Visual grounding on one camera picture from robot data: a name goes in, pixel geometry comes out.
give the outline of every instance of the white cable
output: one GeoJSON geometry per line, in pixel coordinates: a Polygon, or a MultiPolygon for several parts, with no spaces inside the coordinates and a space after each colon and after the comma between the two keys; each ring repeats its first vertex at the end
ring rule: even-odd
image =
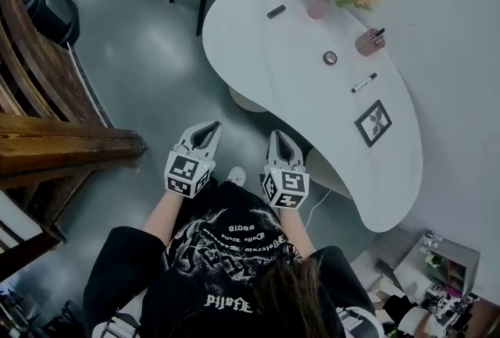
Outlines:
{"type": "Polygon", "coordinates": [[[331,192],[331,190],[328,190],[327,194],[323,197],[323,199],[321,201],[319,201],[317,204],[315,204],[312,209],[311,209],[311,212],[309,213],[309,219],[307,220],[307,223],[305,224],[305,228],[307,229],[307,226],[309,225],[309,223],[311,222],[311,217],[313,217],[313,212],[314,212],[314,209],[316,209],[318,206],[320,206],[323,201],[325,199],[327,199],[327,196],[328,194],[331,192]]]}

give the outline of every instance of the small round object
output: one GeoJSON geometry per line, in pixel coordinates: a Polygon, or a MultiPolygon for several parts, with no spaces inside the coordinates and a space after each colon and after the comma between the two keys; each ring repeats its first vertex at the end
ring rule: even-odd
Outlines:
{"type": "Polygon", "coordinates": [[[323,61],[328,65],[332,66],[337,63],[337,55],[333,51],[326,51],[323,55],[323,61]]]}

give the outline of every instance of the black marker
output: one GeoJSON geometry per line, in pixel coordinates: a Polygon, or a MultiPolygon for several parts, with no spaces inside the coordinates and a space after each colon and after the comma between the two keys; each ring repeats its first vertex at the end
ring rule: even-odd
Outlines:
{"type": "Polygon", "coordinates": [[[275,16],[278,16],[280,13],[284,12],[285,10],[285,6],[284,5],[280,5],[278,6],[277,8],[273,9],[271,12],[269,12],[267,14],[267,17],[269,17],[270,19],[274,18],[275,16]]]}
{"type": "Polygon", "coordinates": [[[370,77],[368,77],[366,80],[362,81],[361,83],[359,83],[357,86],[355,86],[354,88],[351,89],[351,92],[352,93],[355,93],[355,92],[358,92],[359,90],[361,90],[363,87],[365,87],[370,81],[373,81],[373,79],[375,79],[375,77],[377,77],[377,74],[374,73],[372,74],[370,77]]]}

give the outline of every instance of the pen holder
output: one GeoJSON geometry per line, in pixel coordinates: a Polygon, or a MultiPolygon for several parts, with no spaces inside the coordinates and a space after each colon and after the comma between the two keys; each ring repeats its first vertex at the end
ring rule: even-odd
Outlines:
{"type": "Polygon", "coordinates": [[[385,47],[384,36],[375,37],[377,31],[377,29],[369,29],[356,40],[356,49],[361,55],[369,56],[385,47]]]}

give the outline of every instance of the sneaker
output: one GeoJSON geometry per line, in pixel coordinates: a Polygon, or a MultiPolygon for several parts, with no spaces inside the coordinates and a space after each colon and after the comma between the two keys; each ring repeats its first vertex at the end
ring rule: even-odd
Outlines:
{"type": "Polygon", "coordinates": [[[227,176],[226,180],[235,183],[239,187],[243,187],[243,184],[245,184],[247,180],[247,173],[242,167],[236,166],[229,172],[229,176],[227,176]]]}

